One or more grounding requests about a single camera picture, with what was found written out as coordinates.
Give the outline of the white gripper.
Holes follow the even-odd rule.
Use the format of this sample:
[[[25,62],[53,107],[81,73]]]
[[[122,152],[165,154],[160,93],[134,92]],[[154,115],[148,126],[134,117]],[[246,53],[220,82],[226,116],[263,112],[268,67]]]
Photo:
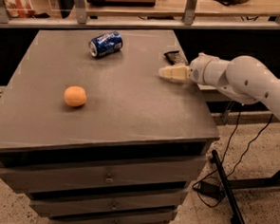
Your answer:
[[[216,60],[218,60],[218,57],[214,57],[205,53],[199,53],[198,56],[192,60],[189,67],[187,65],[165,66],[159,69],[159,76],[164,80],[187,82],[188,77],[186,74],[189,72],[189,76],[193,82],[195,82],[196,84],[205,85],[205,69],[210,62],[213,63]]]

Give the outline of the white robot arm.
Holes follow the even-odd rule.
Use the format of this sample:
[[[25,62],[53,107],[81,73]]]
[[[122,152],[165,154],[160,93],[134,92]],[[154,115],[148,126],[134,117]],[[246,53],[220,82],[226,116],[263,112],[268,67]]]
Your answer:
[[[166,81],[210,85],[241,104],[261,102],[280,121],[280,80],[251,56],[231,61],[199,53],[189,65],[170,65],[159,69]]]

